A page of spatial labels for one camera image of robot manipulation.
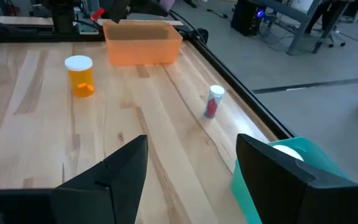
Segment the wood grain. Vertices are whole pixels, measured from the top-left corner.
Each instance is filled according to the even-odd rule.
[[[94,60],[91,97],[71,94],[72,54]],[[214,84],[227,93],[207,119]],[[0,44],[0,189],[56,187],[147,134],[136,223],[246,223],[231,192],[237,133],[276,139],[188,42],[171,65],[133,67],[111,66],[104,43]]]

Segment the wooden tabletop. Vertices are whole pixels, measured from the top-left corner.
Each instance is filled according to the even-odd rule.
[[[94,61],[75,98],[64,60]],[[214,119],[210,85],[226,89]],[[0,189],[56,187],[149,137],[138,223],[246,223],[230,188],[238,133],[271,131],[189,43],[171,65],[113,67],[104,43],[0,44]]]

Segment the white bottle cap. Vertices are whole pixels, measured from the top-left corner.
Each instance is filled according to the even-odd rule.
[[[217,97],[220,97],[224,94],[224,88],[219,85],[212,85],[209,90],[211,94]]]
[[[300,161],[303,161],[303,158],[299,153],[297,153],[295,150],[291,149],[290,147],[283,146],[283,145],[276,145],[273,146],[273,148],[278,149],[281,152],[284,152],[285,154],[294,157],[295,159],[299,159]]]
[[[92,59],[85,55],[74,55],[65,60],[67,70],[82,72],[90,69],[93,65]]]

